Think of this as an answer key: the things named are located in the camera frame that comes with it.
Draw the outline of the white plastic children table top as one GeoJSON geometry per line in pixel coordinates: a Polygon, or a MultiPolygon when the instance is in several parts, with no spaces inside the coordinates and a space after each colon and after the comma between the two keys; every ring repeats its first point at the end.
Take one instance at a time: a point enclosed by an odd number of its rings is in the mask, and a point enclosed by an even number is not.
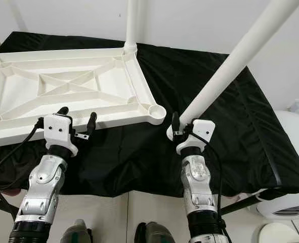
{"type": "Polygon", "coordinates": [[[22,142],[61,107],[80,133],[92,113],[98,129],[160,125],[167,116],[135,53],[121,47],[0,53],[0,146],[22,142]]]}

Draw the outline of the black table cloth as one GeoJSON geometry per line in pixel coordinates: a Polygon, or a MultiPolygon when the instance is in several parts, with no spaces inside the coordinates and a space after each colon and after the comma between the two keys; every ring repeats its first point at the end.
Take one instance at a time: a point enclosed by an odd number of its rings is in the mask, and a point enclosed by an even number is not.
{"type": "MultiPolygon", "coordinates": [[[[116,197],[137,190],[181,197],[180,158],[167,138],[174,111],[182,112],[226,55],[138,44],[138,61],[159,105],[162,125],[138,123],[98,129],[68,161],[65,195],[116,197]]],[[[278,188],[299,192],[299,156],[251,71],[246,68],[202,114],[216,123],[204,151],[212,191],[224,196],[278,188]]]]}

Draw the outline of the grey left robot foot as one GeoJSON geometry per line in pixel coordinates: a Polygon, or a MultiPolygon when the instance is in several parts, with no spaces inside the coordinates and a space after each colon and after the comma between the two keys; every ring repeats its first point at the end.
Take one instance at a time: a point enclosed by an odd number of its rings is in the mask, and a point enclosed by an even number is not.
{"type": "Polygon", "coordinates": [[[92,230],[87,228],[82,218],[78,218],[73,225],[66,229],[59,243],[94,243],[92,230]]]}

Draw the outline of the grey robot foot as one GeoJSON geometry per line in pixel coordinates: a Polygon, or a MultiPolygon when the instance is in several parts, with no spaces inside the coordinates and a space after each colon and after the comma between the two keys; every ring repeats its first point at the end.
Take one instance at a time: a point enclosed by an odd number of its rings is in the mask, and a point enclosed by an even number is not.
{"type": "Polygon", "coordinates": [[[136,227],[134,243],[176,243],[167,227],[156,222],[141,222],[136,227]]]}
{"type": "Polygon", "coordinates": [[[59,243],[94,243],[92,230],[87,228],[82,218],[78,218],[73,225],[66,229],[59,243]]]}

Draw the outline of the grey right robot foot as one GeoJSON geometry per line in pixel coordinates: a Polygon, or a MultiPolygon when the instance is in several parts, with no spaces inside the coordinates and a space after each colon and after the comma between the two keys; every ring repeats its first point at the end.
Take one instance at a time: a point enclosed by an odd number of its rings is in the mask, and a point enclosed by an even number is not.
{"type": "Polygon", "coordinates": [[[156,222],[141,222],[136,227],[134,243],[176,243],[167,227],[156,222]]]}

